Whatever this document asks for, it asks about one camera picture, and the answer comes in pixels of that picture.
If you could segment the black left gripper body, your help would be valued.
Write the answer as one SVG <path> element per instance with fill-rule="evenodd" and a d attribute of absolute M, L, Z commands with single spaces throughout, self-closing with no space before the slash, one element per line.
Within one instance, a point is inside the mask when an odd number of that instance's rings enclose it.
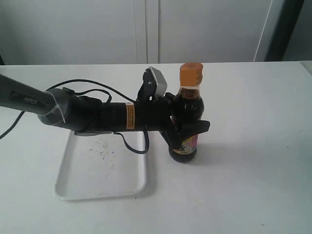
<path fill-rule="evenodd" d="M 182 144 L 181 133 L 174 126 L 172 115 L 173 94 L 158 99 L 137 98 L 135 106 L 135 131 L 158 131 L 169 146 Z"/>

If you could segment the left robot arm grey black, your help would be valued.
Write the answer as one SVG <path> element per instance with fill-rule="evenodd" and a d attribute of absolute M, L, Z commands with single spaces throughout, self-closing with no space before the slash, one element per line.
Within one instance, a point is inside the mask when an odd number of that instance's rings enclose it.
<path fill-rule="evenodd" d="M 174 126 L 171 121 L 173 96 L 166 88 L 163 75 L 148 68 L 136 100 L 102 102 L 85 92 L 67 89 L 64 83 L 40 91 L 1 75 L 0 104 L 34 113 L 43 124 L 69 129 L 78 136 L 158 131 L 167 144 L 176 149 L 184 140 L 207 132 L 210 123 L 194 120 Z"/>

